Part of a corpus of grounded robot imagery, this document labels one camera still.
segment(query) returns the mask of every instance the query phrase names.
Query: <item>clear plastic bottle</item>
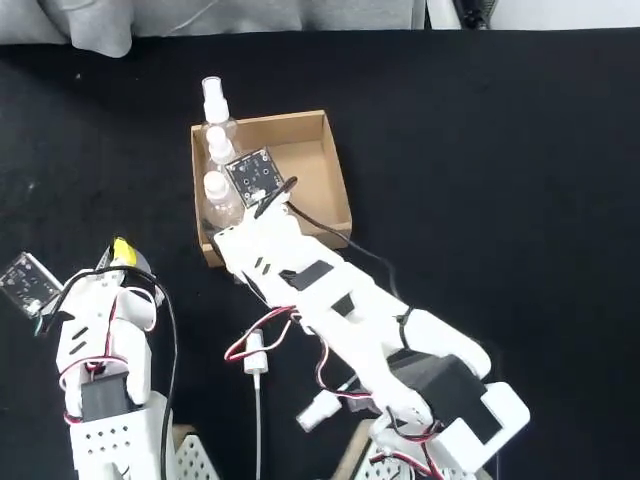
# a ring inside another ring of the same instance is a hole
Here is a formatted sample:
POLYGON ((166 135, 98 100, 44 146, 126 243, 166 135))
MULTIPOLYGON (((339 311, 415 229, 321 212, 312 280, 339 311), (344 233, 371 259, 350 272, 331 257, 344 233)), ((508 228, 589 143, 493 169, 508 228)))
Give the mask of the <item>clear plastic bottle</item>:
POLYGON ((236 150, 233 148, 231 140, 227 137, 224 129, 217 125, 209 127, 206 137, 209 145, 207 171, 224 171, 222 167, 236 158, 236 150))
POLYGON ((229 116, 229 105, 222 92, 222 80, 220 77, 207 77, 202 80, 202 91, 204 93, 204 117, 207 127, 222 127, 227 134, 227 138, 235 145, 237 122, 229 116))
POLYGON ((204 216, 213 227, 224 230, 242 221, 242 200, 221 172, 204 176, 204 193, 204 216))

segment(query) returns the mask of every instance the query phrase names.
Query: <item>perforated metal bracket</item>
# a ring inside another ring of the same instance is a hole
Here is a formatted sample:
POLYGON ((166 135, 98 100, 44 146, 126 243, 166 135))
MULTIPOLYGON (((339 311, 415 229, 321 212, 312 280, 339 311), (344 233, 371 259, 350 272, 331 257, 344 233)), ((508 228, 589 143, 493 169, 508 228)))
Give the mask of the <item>perforated metal bracket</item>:
POLYGON ((187 435, 176 452, 178 479, 220 480, 198 435, 187 435))
POLYGON ((398 460, 387 459, 371 465, 369 458, 378 453, 378 448, 373 442, 369 442, 367 452, 361 457, 353 480, 414 480, 413 469, 409 465, 398 460))

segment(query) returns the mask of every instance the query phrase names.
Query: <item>cardboard box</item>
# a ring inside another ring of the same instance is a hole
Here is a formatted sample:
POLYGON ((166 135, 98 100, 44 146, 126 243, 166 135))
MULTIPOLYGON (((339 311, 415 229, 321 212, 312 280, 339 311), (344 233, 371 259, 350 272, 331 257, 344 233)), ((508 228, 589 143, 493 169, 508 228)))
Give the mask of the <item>cardboard box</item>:
MULTIPOLYGON (((273 117, 238 121, 238 143, 243 150, 269 148, 282 176, 298 177, 291 201, 317 221, 351 235, 351 210, 340 170, 336 146, 324 111, 292 113, 273 117)), ((210 267, 222 265, 204 234, 200 219, 204 202, 202 178, 207 163, 204 129, 191 128, 193 184, 195 189, 198 241, 210 267)), ((330 248, 341 248, 345 242, 298 219, 305 234, 313 235, 330 248)))

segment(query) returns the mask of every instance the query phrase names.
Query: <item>circuit board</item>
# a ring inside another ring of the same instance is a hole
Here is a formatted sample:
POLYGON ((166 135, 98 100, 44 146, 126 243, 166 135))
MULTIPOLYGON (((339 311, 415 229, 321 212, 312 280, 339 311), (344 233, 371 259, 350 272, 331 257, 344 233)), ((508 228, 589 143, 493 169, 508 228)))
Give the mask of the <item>circuit board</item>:
POLYGON ((271 195, 284 182, 266 148, 243 155, 225 168, 246 208, 271 195))
POLYGON ((60 294, 62 285, 30 253, 22 252, 0 273, 0 290, 33 319, 60 294))

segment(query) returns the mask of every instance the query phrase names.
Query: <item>black cable tie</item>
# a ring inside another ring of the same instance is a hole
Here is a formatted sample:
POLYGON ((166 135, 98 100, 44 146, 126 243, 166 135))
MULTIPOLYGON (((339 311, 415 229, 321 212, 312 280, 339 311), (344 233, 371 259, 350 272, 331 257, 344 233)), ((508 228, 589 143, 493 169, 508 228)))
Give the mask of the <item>black cable tie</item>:
POLYGON ((409 321, 409 315, 415 310, 413 307, 409 307, 407 311, 402 315, 396 315, 396 321, 398 322, 398 328, 400 329, 400 340, 402 341, 402 346, 405 350, 411 350, 409 348, 409 343, 407 342, 407 335, 405 334, 404 327, 406 327, 407 322, 409 321))

